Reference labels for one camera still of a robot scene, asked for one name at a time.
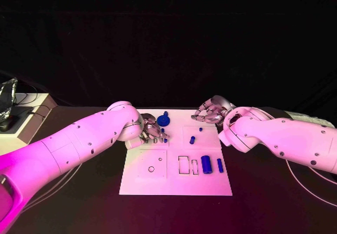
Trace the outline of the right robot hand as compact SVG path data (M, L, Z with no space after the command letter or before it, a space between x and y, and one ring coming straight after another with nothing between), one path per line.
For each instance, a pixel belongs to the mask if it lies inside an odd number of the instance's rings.
M223 125L226 115L234 108L236 106L224 97L214 95L200 105L191 115L191 119L207 124L216 124L220 127Z

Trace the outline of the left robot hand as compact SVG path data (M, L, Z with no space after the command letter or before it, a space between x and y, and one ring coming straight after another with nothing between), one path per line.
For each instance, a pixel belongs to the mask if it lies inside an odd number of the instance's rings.
M139 116L142 118L142 132L139 134L142 141L146 142L148 139L157 138L162 142L164 139L170 139L170 136L161 132L155 117L148 113L144 113Z

